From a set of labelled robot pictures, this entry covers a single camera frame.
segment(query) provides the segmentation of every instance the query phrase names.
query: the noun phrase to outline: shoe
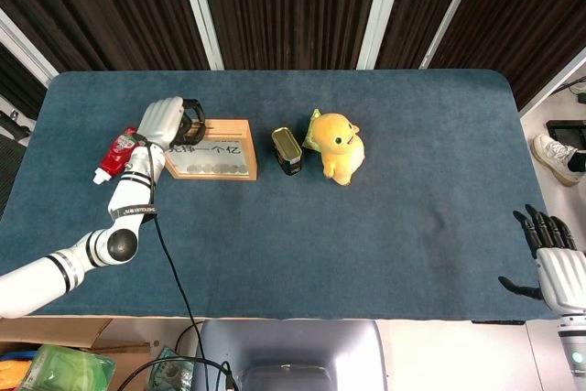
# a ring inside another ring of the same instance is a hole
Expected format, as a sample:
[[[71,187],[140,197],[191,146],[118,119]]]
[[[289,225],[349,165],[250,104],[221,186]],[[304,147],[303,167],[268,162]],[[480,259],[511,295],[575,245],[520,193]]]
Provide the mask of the shoe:
[[[566,187],[573,187],[585,173],[570,171],[568,162],[577,148],[565,146],[547,135],[539,135],[531,143],[531,153],[540,164],[545,165]]]

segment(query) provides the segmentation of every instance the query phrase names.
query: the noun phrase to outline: robot finger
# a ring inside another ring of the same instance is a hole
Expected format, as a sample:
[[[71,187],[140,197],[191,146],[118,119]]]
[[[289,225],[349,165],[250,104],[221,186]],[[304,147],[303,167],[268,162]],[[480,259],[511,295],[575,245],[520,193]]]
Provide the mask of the robot finger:
[[[525,209],[533,219],[535,230],[537,232],[537,235],[539,236],[539,240],[541,241],[543,247],[554,247],[553,242],[549,237],[548,227],[546,226],[546,223],[543,220],[543,215],[541,215],[541,212],[539,212],[529,204],[525,205]]]
[[[541,241],[539,240],[539,236],[535,232],[535,227],[533,223],[527,219],[525,215],[523,215],[519,211],[513,211],[513,215],[517,219],[519,223],[521,223],[521,227],[523,228],[523,232],[525,233],[525,239],[527,244],[529,245],[529,249],[531,250],[531,256],[533,258],[537,258],[537,250],[540,247],[543,247]]]
[[[506,288],[509,292],[515,293],[516,295],[521,295],[523,297],[537,300],[543,299],[540,288],[526,288],[524,286],[518,286],[507,277],[499,277],[498,280],[504,288]]]
[[[554,221],[551,220],[546,214],[544,214],[543,212],[541,212],[540,214],[543,216],[543,220],[545,221],[546,226],[548,227],[548,232],[549,236],[551,237],[551,241],[553,242],[553,247],[559,247],[562,249],[566,247],[566,245],[564,245],[563,240],[561,239],[561,235],[559,234],[558,226],[556,226]]]
[[[564,242],[565,247],[572,251],[576,251],[576,244],[574,243],[574,238],[571,236],[568,225],[558,217],[551,217],[551,220],[553,220],[556,226],[558,226],[559,234],[561,235],[561,240]]]

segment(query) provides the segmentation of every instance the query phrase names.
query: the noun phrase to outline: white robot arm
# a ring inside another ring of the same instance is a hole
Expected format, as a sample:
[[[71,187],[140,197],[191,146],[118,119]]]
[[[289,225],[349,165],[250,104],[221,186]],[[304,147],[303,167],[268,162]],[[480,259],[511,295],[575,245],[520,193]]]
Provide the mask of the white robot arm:
[[[165,150],[178,139],[181,143],[189,142],[186,134],[191,120],[185,115],[184,105],[182,98],[173,97],[152,103],[146,109],[137,130],[143,141],[133,151],[108,205],[114,220],[110,228],[88,233],[73,247],[0,277],[0,318],[28,315],[78,287],[86,272],[121,265],[135,256],[138,229],[145,215],[155,213],[151,185],[165,167]]]
[[[576,249],[568,226],[530,205],[514,216],[521,223],[537,266],[539,288],[519,287],[506,277],[501,284],[517,295],[545,301],[561,317],[558,335],[578,390],[586,390],[586,256]]]

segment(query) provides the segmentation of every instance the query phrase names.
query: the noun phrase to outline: blue table mat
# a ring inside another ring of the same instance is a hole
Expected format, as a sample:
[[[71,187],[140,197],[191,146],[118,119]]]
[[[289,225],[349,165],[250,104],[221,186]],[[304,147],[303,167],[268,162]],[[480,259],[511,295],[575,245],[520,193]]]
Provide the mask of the blue table mat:
[[[107,228],[115,182],[92,183],[148,104],[180,95],[248,119],[258,181],[157,185],[159,220],[193,313],[205,317],[526,320],[546,307],[512,216],[543,201],[506,79],[493,71],[68,72],[50,85],[0,222],[0,273]],[[303,140],[314,108],[360,126],[350,187],[304,150],[283,173],[271,132]],[[136,257],[93,270],[38,314],[186,316],[154,224]]]

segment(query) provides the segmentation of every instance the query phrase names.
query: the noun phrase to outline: yellow plush toy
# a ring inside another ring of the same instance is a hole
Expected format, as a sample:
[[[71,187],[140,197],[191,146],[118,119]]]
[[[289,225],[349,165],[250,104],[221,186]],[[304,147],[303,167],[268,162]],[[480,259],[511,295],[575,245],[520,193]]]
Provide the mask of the yellow plush toy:
[[[350,185],[354,171],[364,160],[360,129],[342,114],[313,111],[303,146],[321,152],[323,174],[340,185]]]

